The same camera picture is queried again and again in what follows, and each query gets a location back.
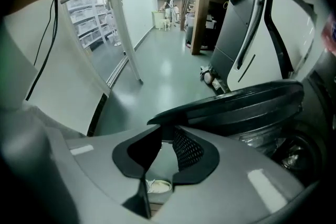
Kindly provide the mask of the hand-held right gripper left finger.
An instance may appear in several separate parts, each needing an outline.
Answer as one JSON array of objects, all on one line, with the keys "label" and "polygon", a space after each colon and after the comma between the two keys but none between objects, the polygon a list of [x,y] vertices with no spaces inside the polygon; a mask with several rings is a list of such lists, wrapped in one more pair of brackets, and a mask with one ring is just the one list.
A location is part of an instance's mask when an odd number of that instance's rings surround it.
[{"label": "hand-held right gripper left finger", "polygon": [[159,125],[67,140],[66,144],[71,150],[92,146],[74,156],[82,171],[123,209],[150,218],[145,174],[161,149]]}]

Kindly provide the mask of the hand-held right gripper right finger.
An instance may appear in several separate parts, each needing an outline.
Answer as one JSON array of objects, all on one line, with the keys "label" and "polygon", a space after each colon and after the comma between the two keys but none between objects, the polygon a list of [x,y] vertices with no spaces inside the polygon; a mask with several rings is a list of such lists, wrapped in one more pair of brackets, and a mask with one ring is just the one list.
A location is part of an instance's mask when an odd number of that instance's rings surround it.
[{"label": "hand-held right gripper right finger", "polygon": [[179,172],[159,218],[288,218],[306,197],[289,172],[243,142],[178,127]]}]

